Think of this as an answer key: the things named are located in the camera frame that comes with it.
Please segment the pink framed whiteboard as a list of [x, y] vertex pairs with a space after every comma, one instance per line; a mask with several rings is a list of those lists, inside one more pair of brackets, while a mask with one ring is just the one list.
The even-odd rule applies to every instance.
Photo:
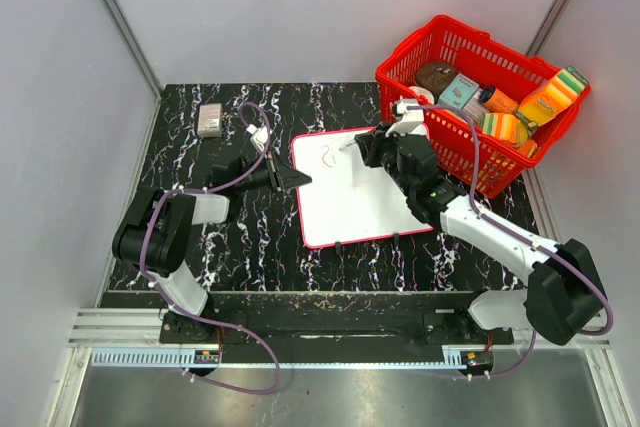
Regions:
[[370, 129], [301, 134], [291, 143], [295, 169], [312, 182], [297, 189], [302, 240], [309, 249], [430, 232], [382, 168], [366, 167], [357, 145], [339, 147]]

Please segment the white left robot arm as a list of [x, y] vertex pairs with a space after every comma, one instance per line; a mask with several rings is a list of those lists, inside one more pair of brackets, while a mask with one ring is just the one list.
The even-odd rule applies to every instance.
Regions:
[[182, 331], [195, 342], [211, 339], [217, 320], [213, 303], [186, 262], [193, 227], [233, 221], [246, 192], [268, 188], [283, 192], [305, 186], [312, 178], [269, 152], [250, 163], [238, 157], [214, 165], [206, 188], [165, 199], [154, 187], [139, 187], [112, 241], [114, 257], [136, 269], [145, 261], [146, 278], [165, 292], [169, 305], [184, 316]]

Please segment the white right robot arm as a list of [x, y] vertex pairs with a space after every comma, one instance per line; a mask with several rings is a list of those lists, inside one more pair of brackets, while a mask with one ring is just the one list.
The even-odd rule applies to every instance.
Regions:
[[386, 172], [419, 222], [478, 248], [524, 284], [522, 290], [478, 295], [454, 320], [460, 339], [476, 343], [490, 330], [532, 329], [566, 345], [604, 310], [607, 298], [583, 243], [540, 237], [480, 208], [440, 172], [426, 136], [397, 134], [381, 123], [354, 142], [363, 164]]

